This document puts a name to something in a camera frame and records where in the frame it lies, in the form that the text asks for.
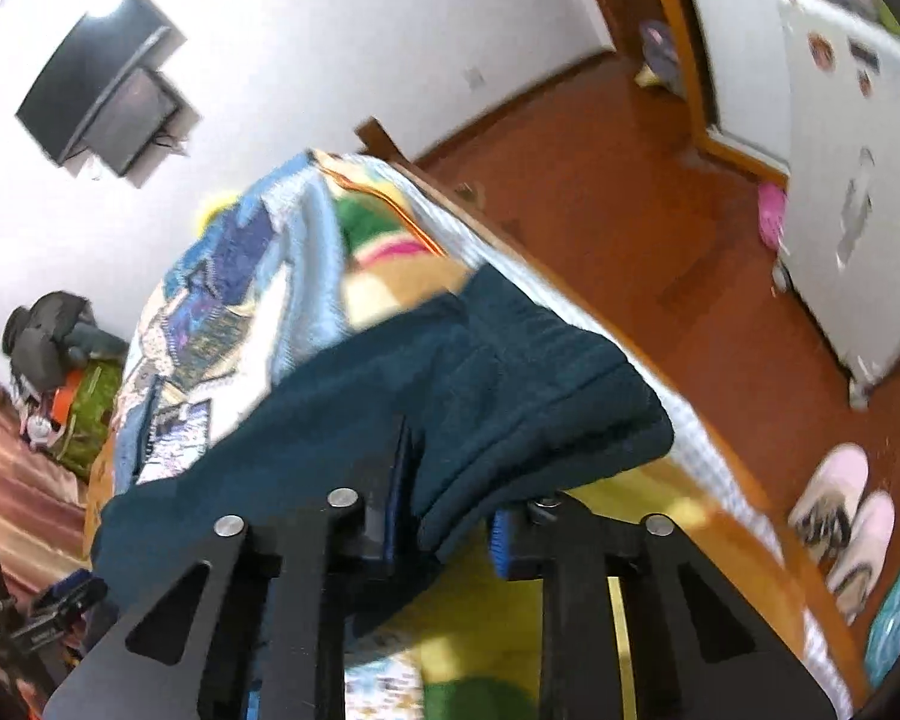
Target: pink slipper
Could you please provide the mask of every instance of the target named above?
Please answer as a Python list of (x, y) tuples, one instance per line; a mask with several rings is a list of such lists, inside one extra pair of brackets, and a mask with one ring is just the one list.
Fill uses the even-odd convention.
[(760, 240), (770, 251), (780, 246), (783, 232), (783, 215), (787, 210), (787, 193), (775, 184), (765, 181), (756, 191), (756, 205), (760, 214)]
[(884, 490), (877, 490), (866, 497), (857, 512), (850, 546), (826, 578), (826, 586), (836, 598), (837, 608), (848, 625), (861, 613), (866, 599), (874, 592), (892, 534), (893, 500)]
[(850, 544), (850, 523), (864, 494), (866, 453), (855, 443), (842, 443), (831, 449), (810, 477), (787, 524), (820, 563), (825, 557), (837, 559)]

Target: wooden door frame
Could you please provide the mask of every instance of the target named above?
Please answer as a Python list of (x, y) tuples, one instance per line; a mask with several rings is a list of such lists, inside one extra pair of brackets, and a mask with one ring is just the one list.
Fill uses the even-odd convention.
[[(620, 22), (614, 11), (622, 12), (623, 0), (596, 0), (610, 29), (614, 42), (621, 34)], [(761, 161), (751, 153), (742, 151), (719, 139), (719, 115), (716, 95), (713, 90), (713, 76), (706, 53), (706, 42), (697, 6), (693, 0), (660, 0), (667, 23), (674, 34), (674, 42), (679, 57), (683, 87), (686, 90), (687, 105), (690, 109), (690, 134), (694, 146), (704, 154), (738, 167), (765, 181), (770, 181), (784, 189), (789, 176), (782, 170)]]

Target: wooden floor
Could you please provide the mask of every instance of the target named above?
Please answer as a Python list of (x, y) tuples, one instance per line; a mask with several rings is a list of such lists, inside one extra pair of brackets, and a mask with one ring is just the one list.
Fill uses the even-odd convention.
[(893, 495), (900, 570), (900, 374), (867, 413), (806, 309), (770, 289), (756, 186), (690, 146), (684, 103), (610, 59), (507, 115), (428, 170), (478, 181), (487, 213), (609, 317), (719, 430), (786, 514), (833, 445), (869, 454)]

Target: wooden bed frame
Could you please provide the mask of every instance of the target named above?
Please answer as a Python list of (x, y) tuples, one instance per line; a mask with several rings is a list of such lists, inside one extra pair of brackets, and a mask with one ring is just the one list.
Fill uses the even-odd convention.
[[(585, 309), (604, 327), (607, 327), (615, 338), (618, 338), (661, 381), (671, 389), (679, 391), (667, 376), (640, 352), (637, 344), (617, 330), (613, 322), (601, 316), (599, 311), (581, 298), (576, 290), (555, 274), (554, 271), (551, 271), (548, 266), (533, 257), (519, 242), (509, 237), (501, 230), (498, 224), (487, 218), (487, 215), (482, 213), (474, 204), (460, 199), (452, 189), (443, 186), (439, 180), (427, 175), (426, 172), (413, 165), (400, 151), (399, 147), (396, 146), (394, 140), (386, 133), (386, 130), (377, 119), (368, 119), (360, 127), (357, 127), (355, 132), (364, 144), (364, 153), (391, 163), (396, 170), (402, 172), (403, 175), (412, 181), (423, 192), (424, 196), (459, 218), (497, 250), (522, 258), (529, 263), (567, 298)], [(850, 628), (847, 627), (844, 618), (837, 611), (833, 596), (827, 590), (826, 585), (823, 584), (823, 576), (821, 576), (820, 570), (810, 562), (796, 534), (787, 527), (783, 517), (773, 512), (770, 499), (759, 482), (757, 482), (754, 474), (746, 468), (720, 435), (709, 424), (706, 424), (706, 420), (703, 421), (710, 439), (727, 460), (727, 464), (730, 466), (737, 483), (744, 491), (746, 499), (749, 500), (749, 504), (761, 514), (765, 514), (770, 519), (770, 522), (773, 523), (773, 528), (775, 528), (776, 535), (783, 547), (785, 565), (782, 571), (785, 571), (789, 578), (794, 600), (797, 602), (802, 600), (823, 628), (823, 633), (826, 635), (827, 644), (829, 645), (831, 659), (833, 659), (837, 669), (840, 670), (842, 678), (844, 678), (847, 687), (850, 689), (855, 709), (859, 709), (866, 702), (869, 693), (871, 693), (864, 671), (863, 656), (850, 635)]]

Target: slipper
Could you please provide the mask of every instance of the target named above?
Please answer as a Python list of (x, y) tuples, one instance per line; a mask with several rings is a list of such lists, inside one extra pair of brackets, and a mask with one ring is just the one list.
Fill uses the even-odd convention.
[(831, 449), (810, 477), (787, 524), (803, 542), (810, 559), (835, 560), (850, 544), (850, 523), (866, 486), (866, 453), (855, 443)]
[(893, 500), (877, 490), (866, 500), (853, 520), (850, 546), (845, 549), (826, 578), (826, 586), (837, 600), (837, 609), (852, 623), (874, 591), (887, 557), (893, 533)]

